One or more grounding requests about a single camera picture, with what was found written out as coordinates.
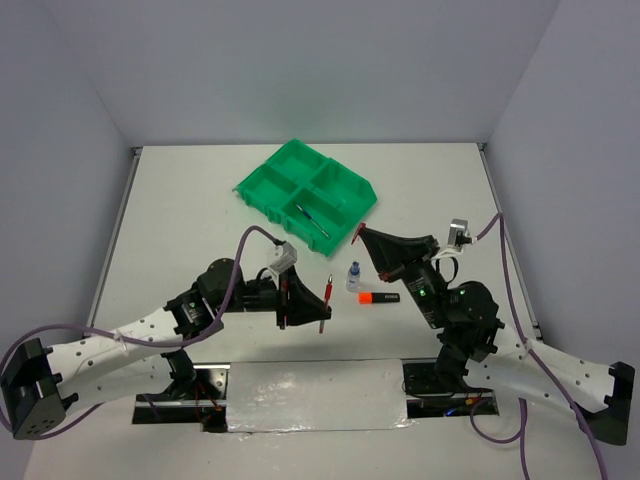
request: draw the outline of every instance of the green tray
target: green tray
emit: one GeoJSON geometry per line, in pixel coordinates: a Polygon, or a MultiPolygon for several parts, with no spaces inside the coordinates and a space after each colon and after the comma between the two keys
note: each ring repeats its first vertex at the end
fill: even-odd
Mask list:
{"type": "Polygon", "coordinates": [[[283,145],[234,191],[269,221],[331,255],[378,200],[371,184],[299,140],[283,145]],[[329,234],[314,226],[296,203],[329,234]]]}

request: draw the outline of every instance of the orange highlighter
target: orange highlighter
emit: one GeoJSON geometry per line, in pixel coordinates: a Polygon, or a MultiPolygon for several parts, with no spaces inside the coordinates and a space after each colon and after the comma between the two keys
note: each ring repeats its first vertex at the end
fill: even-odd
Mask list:
{"type": "Polygon", "coordinates": [[[361,304],[367,303],[398,303],[400,301],[399,293],[384,292],[360,292],[358,301],[361,304]]]}

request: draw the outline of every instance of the white tabletop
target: white tabletop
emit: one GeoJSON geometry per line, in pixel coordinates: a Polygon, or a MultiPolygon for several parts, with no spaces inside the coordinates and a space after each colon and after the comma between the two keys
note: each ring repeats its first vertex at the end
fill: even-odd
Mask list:
{"type": "MultiPolygon", "coordinates": [[[[446,242],[452,218],[478,233],[496,212],[475,144],[312,145],[367,178],[378,203],[367,224],[401,236],[433,234],[446,242]]],[[[232,257],[247,226],[265,227],[298,249],[298,273],[317,295],[334,277],[333,318],[317,325],[275,326],[275,315],[229,314],[226,328],[188,349],[196,362],[355,360],[435,357],[440,349],[400,283],[376,278],[361,242],[345,241],[326,258],[270,224],[232,188],[278,147],[145,147],[94,323],[115,328],[146,315],[188,288],[206,266],[232,257]],[[400,304],[360,306],[344,288],[351,261],[362,265],[367,289],[400,292],[400,304]]],[[[246,277],[264,266],[268,241],[255,235],[242,259],[246,277]]],[[[457,281],[487,285],[512,324],[502,279],[497,229],[461,258],[457,281]]],[[[527,333],[530,317],[519,284],[516,305],[527,333]]],[[[480,419],[488,432],[517,429],[512,399],[498,396],[500,417],[480,419]]],[[[421,419],[383,431],[293,434],[203,434],[195,425],[131,425],[133,399],[103,406],[59,439],[36,444],[27,478],[519,478],[517,446],[478,438],[468,418],[421,419]]],[[[597,478],[586,440],[571,419],[531,407],[527,436],[536,478],[597,478]]]]}

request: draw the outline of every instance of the small bottle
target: small bottle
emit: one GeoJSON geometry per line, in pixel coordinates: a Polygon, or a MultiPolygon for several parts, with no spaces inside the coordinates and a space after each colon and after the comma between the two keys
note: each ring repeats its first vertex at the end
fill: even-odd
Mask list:
{"type": "Polygon", "coordinates": [[[347,272],[347,290],[356,292],[360,286],[360,264],[353,262],[347,272]]]}

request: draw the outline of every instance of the white wall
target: white wall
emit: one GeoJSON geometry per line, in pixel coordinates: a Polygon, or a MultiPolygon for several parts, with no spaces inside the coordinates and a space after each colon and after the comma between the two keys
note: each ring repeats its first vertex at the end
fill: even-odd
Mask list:
{"type": "MultiPolygon", "coordinates": [[[[0,351],[86,321],[131,154],[38,1],[0,4],[0,351]]],[[[0,476],[31,442],[0,431],[0,476]]]]}
{"type": "MultiPolygon", "coordinates": [[[[562,0],[489,166],[548,341],[636,368],[639,152],[640,2],[562,0]]],[[[640,470],[640,390],[632,409],[630,444],[605,448],[611,478],[640,470]]]]}
{"type": "Polygon", "coordinates": [[[486,141],[558,0],[46,0],[131,144],[486,141]]]}

